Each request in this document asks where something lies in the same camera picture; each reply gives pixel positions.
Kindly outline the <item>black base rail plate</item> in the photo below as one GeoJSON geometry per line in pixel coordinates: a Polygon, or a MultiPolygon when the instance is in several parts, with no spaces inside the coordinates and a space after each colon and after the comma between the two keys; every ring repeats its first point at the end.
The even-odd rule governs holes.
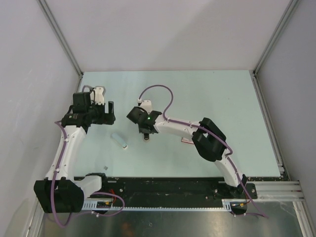
{"type": "Polygon", "coordinates": [[[223,178],[107,178],[95,195],[117,195],[114,206],[123,203],[126,208],[209,208],[219,207],[224,199],[233,201],[257,199],[256,187],[246,181],[240,198],[222,197],[217,194],[223,178]]]}

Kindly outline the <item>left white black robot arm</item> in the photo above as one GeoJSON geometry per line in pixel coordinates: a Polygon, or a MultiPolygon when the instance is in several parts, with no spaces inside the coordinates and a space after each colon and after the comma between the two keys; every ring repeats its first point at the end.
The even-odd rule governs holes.
{"type": "Polygon", "coordinates": [[[72,105],[56,123],[61,138],[54,161],[45,178],[34,184],[45,213],[77,213],[93,193],[100,198],[108,194],[105,173],[88,173],[80,180],[74,175],[78,151],[91,125],[113,125],[116,120],[114,103],[105,102],[105,92],[97,86],[74,93],[72,105]]]}

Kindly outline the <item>light blue stapler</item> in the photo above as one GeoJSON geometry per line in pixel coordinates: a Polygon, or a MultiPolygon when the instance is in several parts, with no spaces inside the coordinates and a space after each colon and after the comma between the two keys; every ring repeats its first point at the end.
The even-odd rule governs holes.
{"type": "Polygon", "coordinates": [[[121,148],[123,148],[124,150],[126,150],[128,148],[128,144],[127,142],[117,133],[112,133],[111,134],[111,138],[120,145],[121,148]]]}

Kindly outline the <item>beige black stapler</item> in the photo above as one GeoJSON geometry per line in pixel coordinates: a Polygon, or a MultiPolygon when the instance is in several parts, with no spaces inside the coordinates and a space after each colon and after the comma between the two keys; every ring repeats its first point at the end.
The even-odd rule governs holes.
{"type": "Polygon", "coordinates": [[[144,134],[143,134],[143,140],[144,140],[145,142],[148,142],[148,141],[150,140],[150,135],[149,135],[148,133],[144,133],[144,134]]]}

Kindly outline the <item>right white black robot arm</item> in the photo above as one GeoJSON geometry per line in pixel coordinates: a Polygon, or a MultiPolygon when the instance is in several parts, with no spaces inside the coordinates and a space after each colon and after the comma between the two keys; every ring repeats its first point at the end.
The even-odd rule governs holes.
{"type": "Polygon", "coordinates": [[[231,159],[232,149],[226,143],[226,136],[209,118],[198,122],[171,119],[159,111],[147,112],[140,106],[134,107],[126,116],[138,125],[139,132],[150,134],[167,133],[191,140],[198,154],[212,162],[224,178],[217,194],[223,198],[240,198],[245,193],[247,177],[241,173],[231,159]]]}

